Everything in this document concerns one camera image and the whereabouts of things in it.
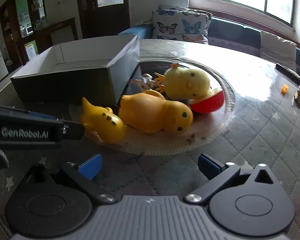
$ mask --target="yellow rubber duck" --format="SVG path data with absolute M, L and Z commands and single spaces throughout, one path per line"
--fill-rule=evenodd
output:
M 125 134 L 125 125 L 111 108 L 93 106 L 86 98 L 82 98 L 83 115 L 81 122 L 88 131 L 96 131 L 106 143 L 117 143 Z
M 182 68 L 179 63 L 172 63 L 164 75 L 155 73 L 156 90 L 166 92 L 172 100 L 199 99 L 208 94 L 210 78 L 201 69 Z
M 193 121 L 192 111 L 179 101 L 166 100 L 154 90 L 124 95 L 120 101 L 119 117 L 126 124 L 147 134 L 165 130 L 180 133 Z

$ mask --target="blue gripper pad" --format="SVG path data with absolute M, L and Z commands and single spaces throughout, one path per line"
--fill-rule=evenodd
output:
M 102 167 L 102 157 L 101 154 L 97 154 L 87 160 L 85 163 L 78 167 L 78 172 L 85 176 L 87 179 L 92 180 Z
M 224 169 L 224 165 L 207 154 L 200 154 L 198 158 L 198 168 L 209 180 L 219 175 Z

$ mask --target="metal screw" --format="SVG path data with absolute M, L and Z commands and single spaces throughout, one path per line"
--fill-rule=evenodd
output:
M 111 194 L 101 194 L 99 196 L 99 200 L 102 201 L 102 202 L 105 202 L 105 203 L 109 203 L 111 201 L 114 201 L 115 197 L 114 195 L 111 195 Z
M 189 194 L 185 196 L 185 200 L 190 203 L 197 203 L 202 200 L 202 197 L 199 194 Z

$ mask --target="small orange block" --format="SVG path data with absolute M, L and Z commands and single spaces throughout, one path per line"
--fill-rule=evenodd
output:
M 286 84 L 283 85 L 282 89 L 281 89 L 281 93 L 285 95 L 285 93 L 288 91 L 288 86 Z

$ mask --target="white cardboard box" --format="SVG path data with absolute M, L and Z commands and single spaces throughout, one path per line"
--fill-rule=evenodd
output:
M 140 58 L 136 35 L 106 36 L 55 45 L 34 57 L 11 81 L 23 101 L 96 106 L 119 102 Z

